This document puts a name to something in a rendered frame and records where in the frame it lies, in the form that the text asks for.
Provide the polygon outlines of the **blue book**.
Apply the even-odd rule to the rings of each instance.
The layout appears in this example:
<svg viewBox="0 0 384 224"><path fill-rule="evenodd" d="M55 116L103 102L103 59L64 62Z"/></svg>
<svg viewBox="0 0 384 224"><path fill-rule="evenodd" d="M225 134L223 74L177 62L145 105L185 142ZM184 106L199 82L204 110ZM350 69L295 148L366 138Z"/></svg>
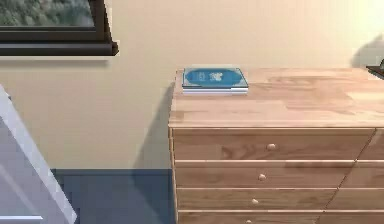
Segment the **blue book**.
<svg viewBox="0 0 384 224"><path fill-rule="evenodd" d="M239 68L185 68L184 93L246 93L249 85Z"/></svg>

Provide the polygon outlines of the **light wooden chest of drawers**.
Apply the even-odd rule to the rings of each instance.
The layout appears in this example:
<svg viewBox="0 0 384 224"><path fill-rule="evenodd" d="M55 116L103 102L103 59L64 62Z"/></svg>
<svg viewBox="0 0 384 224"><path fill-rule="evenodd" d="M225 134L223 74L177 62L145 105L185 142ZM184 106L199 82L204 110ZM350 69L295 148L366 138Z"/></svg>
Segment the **light wooden chest of drawers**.
<svg viewBox="0 0 384 224"><path fill-rule="evenodd" d="M384 80L256 69L243 95L173 91L176 224L384 224Z"/></svg>

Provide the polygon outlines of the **dark framed window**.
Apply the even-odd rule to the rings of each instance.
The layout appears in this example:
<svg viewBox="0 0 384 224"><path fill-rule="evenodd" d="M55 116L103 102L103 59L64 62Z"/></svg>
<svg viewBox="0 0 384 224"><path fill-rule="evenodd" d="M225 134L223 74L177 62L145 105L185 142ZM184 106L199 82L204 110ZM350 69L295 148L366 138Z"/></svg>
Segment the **dark framed window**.
<svg viewBox="0 0 384 224"><path fill-rule="evenodd" d="M114 56L105 0L0 0L0 56Z"/></svg>

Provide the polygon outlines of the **dark object on chest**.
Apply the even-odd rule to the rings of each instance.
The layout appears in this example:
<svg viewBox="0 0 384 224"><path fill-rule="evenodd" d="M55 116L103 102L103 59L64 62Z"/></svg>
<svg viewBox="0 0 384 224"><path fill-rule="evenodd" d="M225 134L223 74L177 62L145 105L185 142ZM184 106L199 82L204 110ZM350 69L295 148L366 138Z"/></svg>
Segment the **dark object on chest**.
<svg viewBox="0 0 384 224"><path fill-rule="evenodd" d="M371 74L384 80L384 59L381 61L379 65L376 65L376 66L367 65L366 68Z"/></svg>

